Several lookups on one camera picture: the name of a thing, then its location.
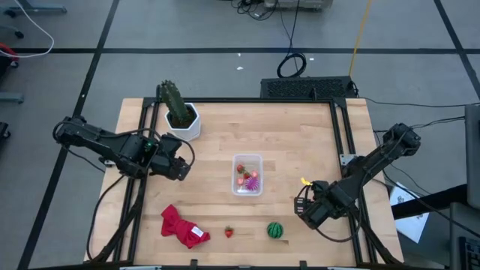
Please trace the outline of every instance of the white pot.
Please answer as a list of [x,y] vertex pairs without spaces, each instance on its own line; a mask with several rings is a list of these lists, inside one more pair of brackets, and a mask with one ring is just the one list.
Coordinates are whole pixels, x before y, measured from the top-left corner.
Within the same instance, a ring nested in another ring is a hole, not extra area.
[[180,139],[191,141],[193,139],[196,139],[200,136],[200,114],[197,112],[197,108],[195,108],[193,103],[186,103],[185,104],[188,108],[191,108],[195,114],[196,118],[193,120],[192,124],[188,128],[174,128],[170,124],[169,121],[169,114],[170,111],[165,113],[165,120],[166,123],[168,124],[168,127],[170,130]]

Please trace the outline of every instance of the white cable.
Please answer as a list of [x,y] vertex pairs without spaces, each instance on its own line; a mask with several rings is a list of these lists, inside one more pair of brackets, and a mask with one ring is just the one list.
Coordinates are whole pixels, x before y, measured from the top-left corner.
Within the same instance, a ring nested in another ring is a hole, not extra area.
[[36,22],[34,22],[32,18],[30,18],[30,16],[26,13],[26,11],[23,9],[22,5],[18,2],[18,0],[15,0],[15,3],[23,11],[25,16],[27,16],[27,18],[30,20],[30,22],[33,23],[35,26],[37,26],[37,28],[39,28],[43,33],[45,33],[45,35],[47,35],[50,38],[50,40],[52,40],[52,45],[50,45],[50,48],[46,52],[42,52],[42,53],[38,53],[38,54],[34,54],[34,55],[11,55],[10,53],[6,53],[6,52],[2,51],[1,49],[0,49],[0,53],[3,54],[4,56],[15,57],[15,58],[31,58],[31,57],[36,57],[36,56],[45,56],[47,53],[50,53],[50,51],[53,49],[53,45],[55,45],[55,40],[53,39],[53,37],[49,33],[47,33],[47,31],[45,31],[43,28],[41,28]]

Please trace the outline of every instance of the plastic box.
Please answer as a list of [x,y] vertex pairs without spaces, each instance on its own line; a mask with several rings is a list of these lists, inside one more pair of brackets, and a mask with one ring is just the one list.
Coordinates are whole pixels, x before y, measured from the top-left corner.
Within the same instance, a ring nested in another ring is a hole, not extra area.
[[[237,166],[241,164],[248,172],[258,172],[259,187],[257,190],[248,190],[245,184],[238,185],[237,179],[241,174],[237,172]],[[260,196],[263,192],[263,159],[259,154],[235,154],[232,166],[232,192],[237,196]]]

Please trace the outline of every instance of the wooden tabletop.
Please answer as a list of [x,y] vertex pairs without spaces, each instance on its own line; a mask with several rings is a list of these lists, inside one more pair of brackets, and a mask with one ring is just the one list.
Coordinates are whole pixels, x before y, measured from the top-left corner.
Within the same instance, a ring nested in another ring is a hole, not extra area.
[[[141,104],[142,99],[124,99],[117,133],[137,129]],[[347,104],[357,154],[366,155],[376,147],[367,105],[363,99],[347,100]],[[191,142],[196,162],[184,181],[148,177],[135,264],[189,265],[191,259],[198,259],[204,266],[298,266],[299,260],[306,260],[309,266],[354,266],[350,241],[338,244],[324,239],[293,213],[293,197],[302,188],[301,177],[329,182],[341,177],[329,105],[195,105],[202,119],[202,133]],[[160,134],[168,131],[166,111],[161,104],[157,123]],[[337,114],[346,148],[340,110]],[[234,154],[240,153],[262,155],[261,196],[232,193],[232,160]],[[181,147],[177,155],[187,162],[191,158],[187,147]],[[115,167],[107,169],[102,192],[118,177]],[[383,176],[377,175],[376,179],[383,180]],[[93,254],[100,251],[119,225],[126,182],[113,188],[98,209],[91,240]],[[364,192],[373,230],[391,253],[403,260],[385,187],[370,181]],[[161,212],[169,204],[178,209],[182,218],[209,232],[211,240],[188,250],[175,236],[163,237]],[[282,238],[268,237],[266,227],[272,221],[283,225]],[[225,237],[226,226],[234,228],[232,238]],[[346,218],[328,219],[320,229],[337,239],[350,235]],[[126,233],[122,258],[126,258],[130,234]],[[368,261],[363,234],[360,239],[364,261]]]

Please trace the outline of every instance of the green ball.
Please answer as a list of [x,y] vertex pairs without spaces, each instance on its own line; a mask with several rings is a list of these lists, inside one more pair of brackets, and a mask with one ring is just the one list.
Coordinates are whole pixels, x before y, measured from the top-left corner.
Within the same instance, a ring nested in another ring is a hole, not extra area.
[[282,224],[278,222],[271,222],[267,226],[267,233],[268,236],[272,237],[273,239],[279,239],[284,234],[284,228]]

